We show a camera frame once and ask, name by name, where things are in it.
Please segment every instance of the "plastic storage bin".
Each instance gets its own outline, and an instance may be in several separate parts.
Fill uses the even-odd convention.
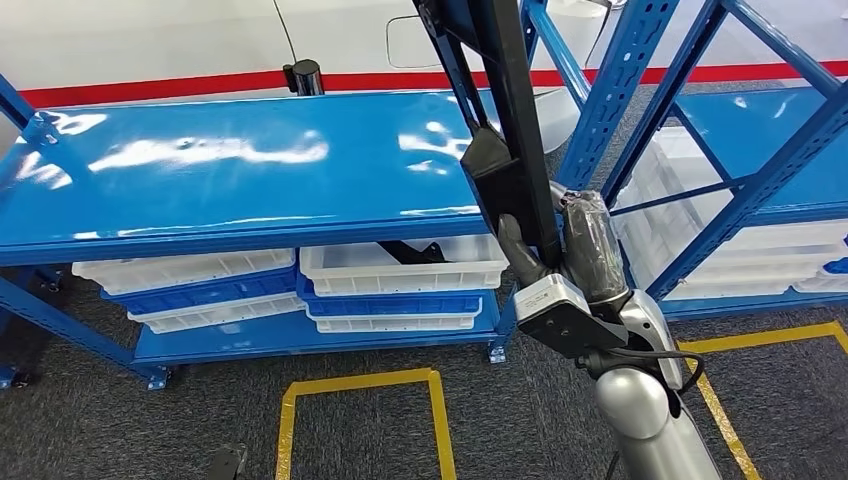
[[[376,243],[300,249],[300,269],[318,296],[484,290],[509,265],[492,235],[405,240],[423,250],[437,242],[450,263],[401,265]]]
[[[306,308],[306,315],[321,333],[402,332],[424,330],[467,330],[474,327],[474,318],[483,311],[483,299],[478,299],[473,313],[436,313],[412,315],[349,315],[316,316]]]
[[[394,295],[355,295],[319,297],[312,281],[297,278],[297,296],[306,302],[314,317],[353,315],[405,315],[436,313],[475,313],[483,297],[481,291],[398,293]]]
[[[792,285],[801,293],[843,293],[848,292],[848,273],[830,273],[825,269],[816,275]]]
[[[205,282],[144,290],[124,295],[109,295],[104,290],[100,293],[100,296],[105,300],[125,306],[130,313],[144,315],[210,303],[293,292],[296,283],[297,268],[291,266],[268,270],[267,272],[217,278]]]
[[[145,315],[128,313],[127,318],[147,325],[153,333],[168,333],[268,317],[304,308],[305,304],[297,298],[297,293],[290,292]]]
[[[719,182],[682,127],[663,128],[634,168],[616,208]],[[728,190],[613,217],[637,286],[646,288],[730,200]],[[669,299],[779,294],[848,254],[848,220],[747,227],[705,259]]]
[[[111,295],[173,287],[294,265],[294,250],[256,250],[74,263],[74,275]]]

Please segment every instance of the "gray carpet floor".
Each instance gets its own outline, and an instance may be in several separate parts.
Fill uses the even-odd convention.
[[[608,158],[651,93],[640,88]],[[133,344],[138,326],[97,293],[92,283],[70,279],[50,300]],[[693,340],[834,319],[844,325],[848,310],[709,319],[672,330]],[[845,478],[848,356],[833,339],[707,360],[710,382],[762,478]],[[131,375],[17,320],[0,337],[6,361],[41,376],[0,392],[0,478],[9,480],[200,479],[227,443],[247,446],[244,478],[270,479],[280,401],[292,381],[420,367],[441,372],[458,478],[600,479],[614,449],[591,401],[592,381],[520,334],[500,365],[490,365],[480,345],[264,358],[183,367],[167,389],[147,392]],[[686,401],[724,478],[744,478],[698,392]],[[317,394],[299,399],[296,412],[294,479],[439,478],[423,383]],[[626,478],[621,468],[615,478]]]

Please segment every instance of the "yellow tape marking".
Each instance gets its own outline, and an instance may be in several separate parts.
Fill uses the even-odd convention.
[[[442,376],[432,370],[427,378],[430,387],[430,405],[433,409],[433,424],[436,427],[436,447],[439,449],[439,469],[443,480],[456,480],[453,465],[453,447],[448,430],[448,411],[445,408],[445,395],[442,392]]]
[[[681,350],[687,350],[695,353],[712,353],[724,352],[737,348],[759,347],[762,345],[772,345],[775,343],[793,342],[829,336],[836,337],[836,341],[839,342],[839,345],[841,345],[842,349],[845,350],[845,353],[848,354],[848,334],[845,333],[845,329],[842,328],[842,324],[836,320],[830,323],[821,323],[804,327],[784,328],[781,330],[748,333],[745,335],[733,335],[730,337],[711,338],[708,340],[697,340],[693,342],[677,342],[677,344]],[[694,371],[694,360],[687,360],[686,363],[689,365],[689,370]],[[742,445],[742,441],[739,440],[739,436],[736,435],[736,431],[730,424],[730,419],[727,417],[724,408],[722,408],[721,402],[718,401],[715,390],[713,390],[713,387],[710,385],[706,375],[702,376],[701,379],[698,380],[698,388],[701,390],[701,395],[703,395],[704,401],[707,402],[707,408],[710,409],[710,413],[713,415],[713,418],[721,431],[721,435],[724,437],[724,441],[727,443],[728,448],[730,448],[730,452],[733,453],[733,456],[736,458],[736,463],[739,464],[739,468],[742,469],[742,473],[745,475],[745,478],[748,480],[760,480],[760,474],[754,467],[753,462],[751,462],[751,457],[749,457],[748,452],[745,451],[745,446]]]
[[[734,350],[737,348],[759,347],[761,345],[771,345],[774,343],[828,337],[831,335],[837,335],[837,331],[842,332],[843,335],[845,334],[842,327],[839,325],[839,322],[830,322],[818,325],[808,325],[806,327],[785,328],[782,330],[771,330],[768,332],[711,338],[709,340],[698,340],[694,342],[678,342],[678,345],[680,345],[680,348],[683,350],[695,353],[723,352],[725,350]]]
[[[695,370],[694,360],[687,359],[686,364],[689,365],[689,370]],[[718,401],[718,396],[716,396],[715,390],[713,390],[713,386],[710,385],[706,375],[701,375],[701,378],[698,379],[698,389],[701,391],[704,401],[707,402],[707,408],[710,409],[710,413],[713,415],[719,431],[721,431],[721,436],[724,437],[724,442],[727,443],[730,453],[733,454],[733,458],[736,459],[736,463],[739,464],[745,478],[747,480],[762,480],[757,468],[754,467],[754,462],[748,456],[745,446],[739,440],[739,435],[736,434],[736,430],[730,424],[730,419],[727,418],[727,413],[721,406],[721,402]]]
[[[277,441],[276,480],[291,479],[295,400],[298,395],[315,395],[318,393],[385,387],[388,385],[401,385],[414,382],[427,382],[430,390],[430,406],[433,413],[436,449],[439,453],[439,468],[442,473],[442,480],[456,480],[453,449],[451,448],[450,430],[448,429],[448,414],[445,408],[445,395],[442,390],[442,377],[438,371],[430,368],[292,382],[291,386],[283,395],[282,408],[280,409],[280,435]]]

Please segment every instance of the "shelf foot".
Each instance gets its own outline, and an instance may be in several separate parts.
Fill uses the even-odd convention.
[[[489,346],[489,363],[504,363],[506,362],[506,349],[503,346]]]
[[[38,381],[38,376],[20,372],[15,367],[0,366],[0,390],[7,388],[23,388]]]
[[[168,379],[171,378],[171,370],[167,367],[150,367],[156,371],[148,380],[148,390],[163,390],[168,385]]]
[[[62,270],[54,269],[49,265],[35,267],[35,274],[41,280],[41,288],[56,293],[62,288]]]

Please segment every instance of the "shelf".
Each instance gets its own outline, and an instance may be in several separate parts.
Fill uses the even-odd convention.
[[[675,113],[730,178],[755,173],[824,103],[812,88],[677,97]],[[848,218],[848,136],[842,135],[781,188],[748,225]]]
[[[0,161],[0,265],[483,233],[469,142],[444,92],[41,111]]]
[[[483,297],[483,312],[469,330],[427,332],[318,333],[304,312],[293,312],[212,327],[156,335],[144,327],[135,365],[175,365],[273,355],[421,347],[489,342],[499,319],[494,292]]]
[[[790,288],[780,295],[663,300],[660,302],[660,308],[666,319],[673,322],[833,304],[848,304],[848,293],[798,293]]]

